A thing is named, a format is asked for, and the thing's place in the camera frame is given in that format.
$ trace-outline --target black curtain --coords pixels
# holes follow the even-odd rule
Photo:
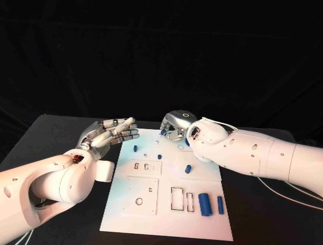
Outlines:
[[[323,147],[323,12],[263,7],[0,0],[0,161],[43,114],[187,109]]]

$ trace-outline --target circular hole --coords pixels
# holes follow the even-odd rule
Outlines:
[[[136,204],[138,204],[138,205],[142,205],[142,204],[143,204],[143,200],[142,200],[142,198],[138,198],[138,200],[136,200]]]

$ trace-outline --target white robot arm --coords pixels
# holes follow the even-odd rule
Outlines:
[[[96,180],[112,181],[115,163],[100,159],[110,145],[139,138],[133,123],[133,118],[96,122],[76,149],[0,173],[0,244],[73,208],[87,198]]]
[[[194,123],[185,126],[184,114],[192,115],[188,111],[174,111],[168,117],[175,128],[184,127],[185,133],[178,140],[187,137],[203,161],[214,161],[241,174],[285,180],[323,197],[323,149],[234,127],[227,131],[218,122],[207,118],[194,118]]]

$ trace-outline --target black table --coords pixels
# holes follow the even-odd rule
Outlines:
[[[94,121],[97,121],[96,118],[43,115],[11,151],[0,165],[0,172],[66,153],[76,147],[81,132]],[[161,125],[159,122],[148,121],[139,121],[138,124],[139,128],[148,129],[159,129]],[[295,141],[286,130],[249,130]],[[105,157],[106,160],[118,163],[120,147],[116,145],[112,148]],[[30,245],[323,244],[323,211],[276,195],[257,178],[226,168],[221,168],[221,174],[236,242],[102,232],[100,225],[112,183],[96,182],[84,202],[35,229]],[[321,201],[298,192],[285,182],[269,179],[266,182],[282,194],[323,207]]]

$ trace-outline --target white cable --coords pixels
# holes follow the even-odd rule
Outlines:
[[[215,121],[215,120],[213,120],[213,119],[208,119],[207,117],[203,117],[203,119],[207,119],[207,120],[213,121],[213,122],[217,123],[217,124],[227,125],[231,129],[239,130],[233,125],[226,124],[224,122],[220,122],[220,121]]]
[[[316,198],[318,200],[321,200],[323,202],[323,198],[316,197],[315,195],[312,195],[311,193],[308,193],[305,190],[302,190],[299,187],[296,187],[295,185],[292,185],[290,182],[286,181],[286,183],[295,188],[298,189],[300,192],[303,192],[305,194],[308,194],[309,196],[312,196],[313,198]]]
[[[263,181],[263,179],[262,179],[260,177],[259,177],[259,179],[260,179],[260,181],[263,182],[263,184],[266,185],[266,187],[267,187],[267,188],[269,188],[277,195],[280,195],[283,198],[286,198],[286,199],[292,200],[293,202],[300,203],[300,204],[303,204],[303,205],[306,205],[306,206],[309,206],[309,207],[312,207],[312,208],[316,208],[316,209],[323,210],[323,208],[319,208],[319,207],[316,207],[316,206],[312,206],[312,205],[309,205],[309,204],[306,204],[306,203],[302,203],[302,202],[299,202],[298,200],[295,200],[295,199],[286,197],[283,194],[280,194],[277,191],[275,191],[275,190],[272,189],[272,187],[264,183],[264,181]]]
[[[31,236],[33,236],[33,234],[34,234],[34,231],[35,231],[35,230],[31,231],[31,235],[30,235],[30,238],[28,238],[28,240],[27,240],[25,245],[28,245],[28,243],[30,243],[30,240],[31,240]]]
[[[28,236],[28,234],[30,234],[30,231],[25,233],[25,235],[22,236],[21,240],[17,242],[15,245],[20,245],[20,244],[21,244],[21,242],[24,241],[24,239],[25,239],[25,237]]]

